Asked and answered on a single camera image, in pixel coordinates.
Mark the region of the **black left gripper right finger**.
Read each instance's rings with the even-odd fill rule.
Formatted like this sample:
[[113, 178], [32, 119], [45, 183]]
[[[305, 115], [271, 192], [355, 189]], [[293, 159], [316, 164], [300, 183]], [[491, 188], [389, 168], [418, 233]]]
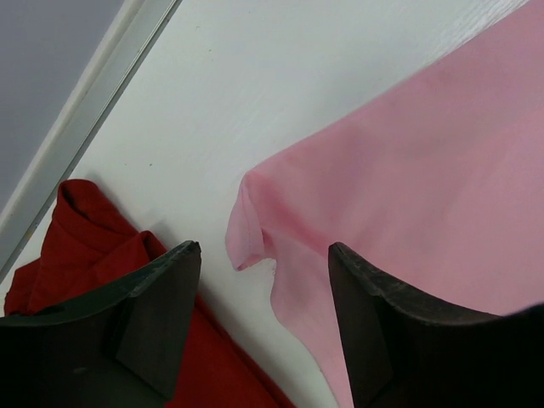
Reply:
[[542, 406], [541, 305], [506, 316], [467, 309], [339, 242], [328, 270], [355, 406]]

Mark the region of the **pink t shirt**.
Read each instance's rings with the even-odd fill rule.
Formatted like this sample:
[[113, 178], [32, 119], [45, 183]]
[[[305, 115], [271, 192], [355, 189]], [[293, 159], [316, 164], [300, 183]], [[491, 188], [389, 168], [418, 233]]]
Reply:
[[543, 4], [530, 1], [241, 181], [226, 250], [270, 258], [277, 320], [353, 404], [327, 271], [342, 242], [446, 301], [543, 299]]

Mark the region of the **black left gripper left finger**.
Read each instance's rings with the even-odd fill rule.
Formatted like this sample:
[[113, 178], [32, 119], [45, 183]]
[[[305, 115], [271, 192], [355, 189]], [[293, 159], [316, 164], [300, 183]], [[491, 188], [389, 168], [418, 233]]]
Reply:
[[91, 292], [2, 318], [2, 406], [164, 406], [176, 392], [200, 272], [200, 246], [186, 241]]

